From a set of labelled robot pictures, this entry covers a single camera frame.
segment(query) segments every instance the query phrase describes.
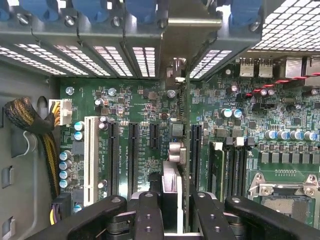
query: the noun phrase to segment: power connector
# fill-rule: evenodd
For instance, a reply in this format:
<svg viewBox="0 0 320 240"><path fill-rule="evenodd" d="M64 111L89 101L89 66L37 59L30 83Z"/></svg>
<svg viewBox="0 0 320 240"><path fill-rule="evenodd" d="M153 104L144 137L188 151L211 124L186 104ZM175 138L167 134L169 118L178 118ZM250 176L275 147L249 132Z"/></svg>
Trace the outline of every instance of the power connector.
<svg viewBox="0 0 320 240"><path fill-rule="evenodd" d="M58 126L70 125L72 123L72 102L67 99L49 99L49 111L53 103L60 103L60 120Z"/></svg>

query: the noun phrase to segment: green circuit board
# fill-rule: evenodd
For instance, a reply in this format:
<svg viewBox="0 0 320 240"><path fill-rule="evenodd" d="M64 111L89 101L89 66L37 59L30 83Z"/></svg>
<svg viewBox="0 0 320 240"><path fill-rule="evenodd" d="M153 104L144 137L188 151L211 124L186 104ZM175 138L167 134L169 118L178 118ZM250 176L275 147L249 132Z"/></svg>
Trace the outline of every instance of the green circuit board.
<svg viewBox="0 0 320 240"><path fill-rule="evenodd" d="M299 89L283 91L282 86L277 85L273 88L275 94L269 97L252 97L244 100L236 98L237 94L250 93L253 89L272 82L274 79L271 78L222 77L218 74L209 82L191 83L190 124L200 126L202 131L201 148L199 156L197 155L199 164L196 187L198 191L213 192L223 201L230 195L248 196L248 190L257 173L263 174L268 183L302 184L309 175L315 175L319 179L320 165L317 161L320 153L319 135L316 141L279 140L265 137L265 132L268 130L303 133L310 131L318 134L319 96L302 97L302 91ZM238 90L228 93L226 90L230 86L237 86ZM284 98L286 101L290 100L290 104L301 104L302 109L287 110L288 103L284 102ZM253 111L253 105L256 103L275 104L275 107ZM240 118L223 117L223 109L239 109L242 111L242 116ZM233 142L230 146L226 146L226 137L231 137L232 141L236 137L244 137L244 139L253 137L254 145L235 150L232 146ZM223 143L224 151L213 149L213 143L219 142ZM242 175L232 173L235 174L232 181L231 173L228 171L231 170L232 165L234 170L240 168L238 165L235 166L238 164L237 161L244 162L245 167ZM271 199L272 203L275 203L274 200L277 197L290 198L286 202L287 206L292 201L304 201L306 204L297 209L305 210L308 214L306 217L297 217L297 219L319 228L319 218L316 217L316 214L319 215L319 205L314 198L303 199L304 197L297 196L295 199L295 196L283 196L279 193ZM253 200L265 204L264 197Z"/></svg>
<svg viewBox="0 0 320 240"><path fill-rule="evenodd" d="M73 87L74 94L67 95L66 88ZM108 96L110 88L116 89L116 96ZM61 127L60 149L73 149L75 129L73 124L84 121L86 116L106 116L118 124L118 194L128 198L128 146L129 124L138 123L138 172L137 191L148 191L150 173L161 172L162 162L168 158L167 121L161 114L177 117L177 98L168 98L164 86L159 81L121 79L72 79L61 81L62 99L72 101L72 126ZM102 98L107 103L102 108L95 107L95 100ZM150 124L159 127L158 149L150 148ZM99 131L99 174L98 181L106 180L110 169L108 161L108 130ZM84 185L84 156L75 154L72 159L72 183L62 191L72 192ZM99 190L99 198L110 195L107 189Z"/></svg>

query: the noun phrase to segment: pcie slot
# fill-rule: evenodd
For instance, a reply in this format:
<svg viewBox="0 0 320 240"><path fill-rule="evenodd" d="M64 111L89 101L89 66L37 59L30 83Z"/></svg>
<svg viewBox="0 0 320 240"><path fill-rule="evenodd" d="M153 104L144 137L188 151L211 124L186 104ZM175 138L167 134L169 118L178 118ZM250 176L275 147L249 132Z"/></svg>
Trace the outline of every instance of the pcie slot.
<svg viewBox="0 0 320 240"><path fill-rule="evenodd" d="M150 123L150 148L158 149L159 148L159 124Z"/></svg>
<svg viewBox="0 0 320 240"><path fill-rule="evenodd" d="M108 193L119 194L119 124L108 123Z"/></svg>
<svg viewBox="0 0 320 240"><path fill-rule="evenodd" d="M201 137L202 126L193 124L191 126L191 167L192 167L192 181L199 191L200 188L200 171L201 171Z"/></svg>
<svg viewBox="0 0 320 240"><path fill-rule="evenodd" d="M129 123L128 135L128 201L138 191L139 123Z"/></svg>

